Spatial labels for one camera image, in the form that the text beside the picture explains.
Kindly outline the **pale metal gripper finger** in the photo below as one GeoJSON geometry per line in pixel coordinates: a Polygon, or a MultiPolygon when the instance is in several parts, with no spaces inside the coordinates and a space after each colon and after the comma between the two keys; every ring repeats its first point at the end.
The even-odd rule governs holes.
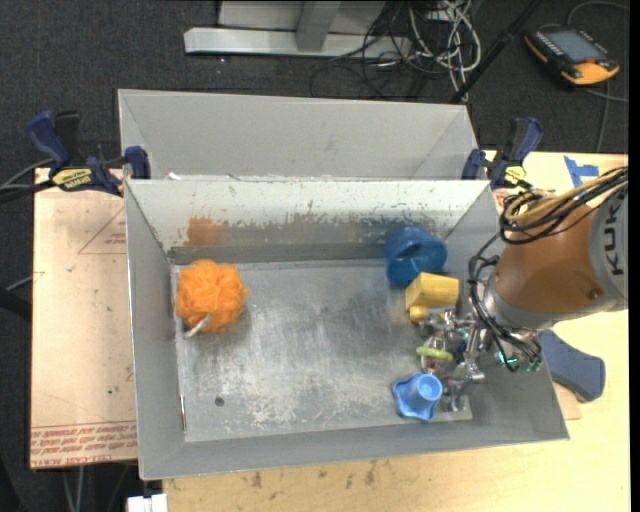
{"type": "Polygon", "coordinates": [[[443,309],[428,312],[427,316],[418,322],[420,335],[423,338],[430,336],[443,336],[447,329],[456,330],[473,324],[473,316],[467,314],[458,316],[454,309],[443,309]]]}
{"type": "Polygon", "coordinates": [[[446,409],[449,412],[460,412],[465,409],[463,398],[469,398],[476,387],[486,380],[483,371],[465,368],[464,374],[447,377],[444,380],[444,396],[446,409]]]}

